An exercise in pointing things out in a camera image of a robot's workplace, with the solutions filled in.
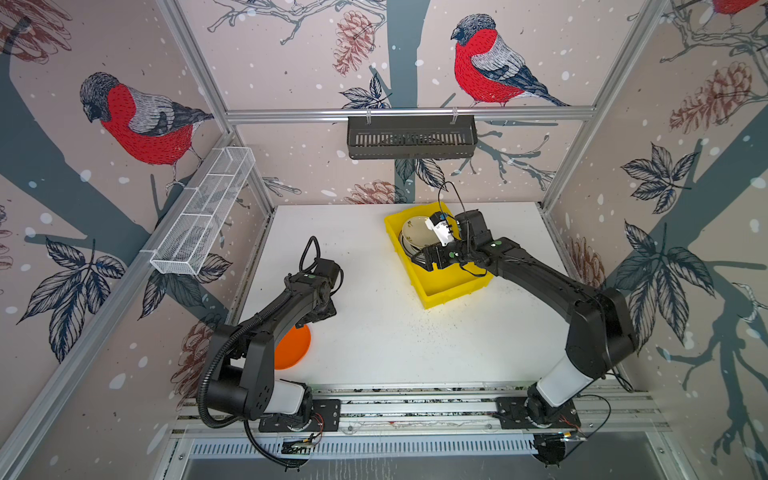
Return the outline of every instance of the metal wire basket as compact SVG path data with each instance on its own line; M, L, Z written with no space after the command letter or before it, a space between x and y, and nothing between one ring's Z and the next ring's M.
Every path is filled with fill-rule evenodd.
M353 160L470 158L477 143L472 115L350 117L346 136Z

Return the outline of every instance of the metal vent grate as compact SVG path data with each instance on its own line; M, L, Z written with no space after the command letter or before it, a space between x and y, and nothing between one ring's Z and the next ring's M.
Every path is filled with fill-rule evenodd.
M475 119L446 115L425 117L351 117L347 130L354 160L469 158L477 145Z
M279 453L282 438L257 440L274 455L304 458L305 455ZM314 458L345 459L372 457L419 457L450 455L532 455L538 453L533 435L527 433L484 435L394 435L325 437L312 452ZM191 458L258 458L261 455L248 439L196 439Z

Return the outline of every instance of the white wire basket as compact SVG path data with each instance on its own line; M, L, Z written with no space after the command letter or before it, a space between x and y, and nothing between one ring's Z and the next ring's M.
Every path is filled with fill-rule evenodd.
M160 273L197 275L243 188L255 159L247 147L225 147L174 222L150 263Z

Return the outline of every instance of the red bird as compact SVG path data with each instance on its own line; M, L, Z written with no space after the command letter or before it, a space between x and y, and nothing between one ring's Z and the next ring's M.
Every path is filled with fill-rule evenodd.
M490 15L464 17L451 35L456 40L454 72L458 86L475 103L500 103L512 98L539 97L564 107L565 103L549 94L549 90L533 76L525 59L504 43Z
M133 158L150 165L174 166L174 180L165 187L166 192L175 184L183 186L176 181L176 162L187 150L195 153L195 130L214 117L163 95L142 93L102 72L83 82L80 101L88 121L101 120Z

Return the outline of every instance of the white table surface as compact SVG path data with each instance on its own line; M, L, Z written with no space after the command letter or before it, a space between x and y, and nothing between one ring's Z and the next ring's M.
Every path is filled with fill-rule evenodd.
M533 203L467 204L494 238L507 237L565 272ZM476 386L533 382L562 357L568 325L520 286L494 278L471 295L424 310L389 241L384 217L407 205L280 206L240 321L283 291L310 236L344 269L337 315L309 325L312 344L278 378L333 386ZM454 213L461 207L450 204ZM310 249L308 259L313 257Z

